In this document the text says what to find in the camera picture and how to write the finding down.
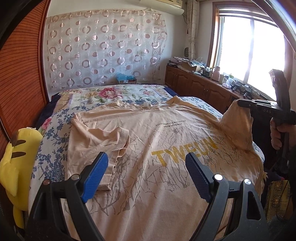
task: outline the floral bedspread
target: floral bedspread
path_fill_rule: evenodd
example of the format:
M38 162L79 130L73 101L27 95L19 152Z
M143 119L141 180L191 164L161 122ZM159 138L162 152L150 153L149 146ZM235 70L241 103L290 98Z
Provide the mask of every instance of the floral bedspread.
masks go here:
M170 99L170 97L162 98L163 101ZM181 99L212 113L218 118L222 117L221 113L199 98L181 97ZM157 103L159 100L150 97L148 99L142 98L141 101L139 101L139 99L123 101L134 104L143 104L146 101L150 103ZM55 113L51 120L48 121L47 130L45 131L45 135L41 141L33 167L29 193L29 211L31 210L35 196L44 179L50 179L54 182L58 182L64 180L65 178L67 148L71 129L70 121L73 115L77 112L88 111L106 103L107 102L81 105L73 108L68 107ZM260 148L255 143L253 143L253 147L260 156L262 162L264 162L264 155Z
M135 104L157 104L172 98L164 88L162 85L108 85L63 91L53 114L76 106L108 104L116 99ZM49 117L39 128L38 131L42 135L45 134L51 119L52 117Z

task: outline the blue floral pattern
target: blue floral pattern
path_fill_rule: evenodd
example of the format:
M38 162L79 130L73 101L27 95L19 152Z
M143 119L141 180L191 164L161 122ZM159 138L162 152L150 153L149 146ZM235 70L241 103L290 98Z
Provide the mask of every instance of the blue floral pattern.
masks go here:
M222 114L196 97L180 97L182 100L192 103L193 105L212 113L217 118L221 118ZM158 100L150 98L152 104L159 103ZM126 100L125 103L141 105L145 100ZM77 106L74 108L66 108L58 111L52 117L49 127L41 141L36 156L33 172L31 176L30 193L29 193L29 209L31 208L38 189L44 179L50 179L54 182L65 179L65 166L67 165L67 149L69 135L71 129L71 118L77 112L92 110L104 103L97 103L87 106ZM260 148L253 143L254 149L257 151L261 160L264 162L264 155Z

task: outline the cabinet door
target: cabinet door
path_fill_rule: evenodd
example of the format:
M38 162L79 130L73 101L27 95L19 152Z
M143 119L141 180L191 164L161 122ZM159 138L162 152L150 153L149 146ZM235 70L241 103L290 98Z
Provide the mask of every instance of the cabinet door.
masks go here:
M190 87L190 96L194 96L205 101L205 91L207 89L208 82L206 80L194 78Z
M167 71L165 74L165 84L172 89L174 78L176 76L176 73L174 70L171 70L171 68L167 67Z
M180 96L188 96L190 90L192 79L186 74L179 74L176 76L176 90L175 92Z
M210 83L206 91L206 102L224 114L230 101L230 93L223 87Z
M175 73L174 73L174 79L173 79L173 83L172 83L172 90L173 91L177 91L177 84L178 84L178 78L179 78L179 72L178 71L176 71Z

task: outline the yellow plush toy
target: yellow plush toy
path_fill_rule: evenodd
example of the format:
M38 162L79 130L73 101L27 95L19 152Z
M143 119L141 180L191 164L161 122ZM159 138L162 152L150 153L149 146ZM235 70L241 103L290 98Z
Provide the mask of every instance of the yellow plush toy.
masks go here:
M39 131L23 128L13 134L0 162L0 182L13 204L13 217L24 228L22 211L28 211L30 180L42 140Z

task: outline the circle pattern curtain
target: circle pattern curtain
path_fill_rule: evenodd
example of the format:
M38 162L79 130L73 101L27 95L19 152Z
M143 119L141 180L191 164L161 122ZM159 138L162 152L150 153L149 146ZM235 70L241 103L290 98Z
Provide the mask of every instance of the circle pattern curtain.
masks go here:
M52 90L105 85L116 73L134 75L139 83L160 83L167 39L160 13L71 12L47 18L45 29L45 78Z

